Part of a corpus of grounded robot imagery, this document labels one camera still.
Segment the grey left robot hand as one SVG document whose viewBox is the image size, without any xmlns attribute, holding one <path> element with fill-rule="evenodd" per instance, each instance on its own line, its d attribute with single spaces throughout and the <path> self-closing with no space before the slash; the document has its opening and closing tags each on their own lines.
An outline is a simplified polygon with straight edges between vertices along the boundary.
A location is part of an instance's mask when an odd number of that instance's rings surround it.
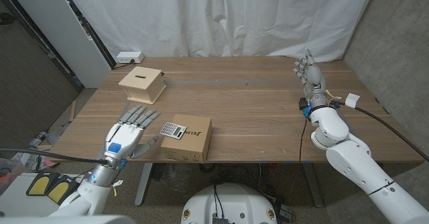
<svg viewBox="0 0 429 224">
<path fill-rule="evenodd" d="M 103 148 L 103 160 L 106 163 L 97 164 L 85 175 L 84 181 L 109 187 L 126 165 L 128 158 L 139 158 L 155 145 L 159 138 L 157 135 L 145 144 L 140 143 L 144 131 L 161 115 L 156 109 L 146 109 L 146 106 L 137 105 L 112 126 L 105 137 Z"/>
</svg>

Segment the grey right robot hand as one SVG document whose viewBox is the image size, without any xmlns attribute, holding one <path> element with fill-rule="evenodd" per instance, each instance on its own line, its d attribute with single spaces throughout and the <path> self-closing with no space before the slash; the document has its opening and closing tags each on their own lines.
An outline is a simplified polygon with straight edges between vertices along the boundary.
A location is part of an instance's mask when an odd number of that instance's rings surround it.
<svg viewBox="0 0 429 224">
<path fill-rule="evenodd" d="M 300 99 L 299 108 L 308 115 L 311 112 L 327 107 L 330 99 L 326 91 L 326 80 L 319 69 L 309 49 L 304 52 L 304 57 L 295 62 L 294 73 L 303 85 L 304 98 Z"/>
</svg>

